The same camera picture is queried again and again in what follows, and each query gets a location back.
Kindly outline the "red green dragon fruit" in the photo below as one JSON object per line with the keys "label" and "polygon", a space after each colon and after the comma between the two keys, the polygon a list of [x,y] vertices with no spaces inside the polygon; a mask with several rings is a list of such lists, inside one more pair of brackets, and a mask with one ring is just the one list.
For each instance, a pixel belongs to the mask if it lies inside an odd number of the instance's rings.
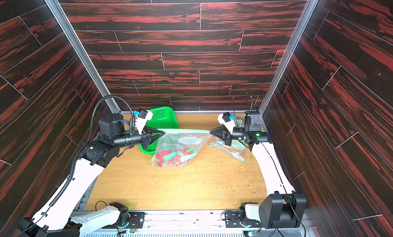
{"label": "red green dragon fruit", "polygon": [[183,167],[189,164],[193,158],[198,154],[199,148],[186,149],[175,148],[175,147],[165,147],[156,151],[153,156],[153,161],[156,163],[158,168],[175,166]]}

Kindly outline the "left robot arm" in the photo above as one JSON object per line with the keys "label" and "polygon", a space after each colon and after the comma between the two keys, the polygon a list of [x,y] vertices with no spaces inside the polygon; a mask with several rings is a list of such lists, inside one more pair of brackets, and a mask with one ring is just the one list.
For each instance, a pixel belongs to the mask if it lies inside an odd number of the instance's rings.
{"label": "left robot arm", "polygon": [[100,132],[96,138],[88,138],[75,156],[61,187],[33,217],[19,222],[19,236],[83,237],[108,225],[129,225],[129,209],[118,202],[80,217],[71,217],[71,213],[110,161],[119,156],[121,148],[138,144],[146,148],[165,134],[146,126],[153,117],[151,111],[140,109],[136,114],[133,121],[124,120],[121,114],[111,114],[99,121]]}

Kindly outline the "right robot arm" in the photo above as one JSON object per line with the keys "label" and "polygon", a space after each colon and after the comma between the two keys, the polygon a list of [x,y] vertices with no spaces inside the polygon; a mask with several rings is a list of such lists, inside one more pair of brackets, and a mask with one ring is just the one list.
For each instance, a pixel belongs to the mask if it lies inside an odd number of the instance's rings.
{"label": "right robot arm", "polygon": [[259,228],[299,228],[307,206],[304,194],[297,193],[285,176],[278,161],[272,138],[262,130],[260,112],[245,112],[244,125],[236,126],[235,116],[229,112],[218,116],[220,127],[210,134],[231,145],[244,142],[256,159],[265,180],[267,197],[262,203],[243,203],[238,210],[238,221],[245,227],[254,223]]}

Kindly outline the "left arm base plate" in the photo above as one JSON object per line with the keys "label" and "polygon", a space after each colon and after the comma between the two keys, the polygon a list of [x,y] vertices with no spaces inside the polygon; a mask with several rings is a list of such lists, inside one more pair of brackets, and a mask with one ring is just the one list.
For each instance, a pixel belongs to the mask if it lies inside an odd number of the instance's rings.
{"label": "left arm base plate", "polygon": [[143,211],[129,211],[121,213],[115,224],[107,225],[103,229],[141,229],[146,213]]}

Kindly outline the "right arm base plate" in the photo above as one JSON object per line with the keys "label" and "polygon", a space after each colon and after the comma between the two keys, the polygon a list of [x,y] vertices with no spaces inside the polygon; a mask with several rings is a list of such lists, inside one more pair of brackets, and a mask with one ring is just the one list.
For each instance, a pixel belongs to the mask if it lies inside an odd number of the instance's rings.
{"label": "right arm base plate", "polygon": [[240,214],[238,210],[224,210],[221,213],[221,220],[225,222],[227,228],[260,228],[258,220],[249,219]]}

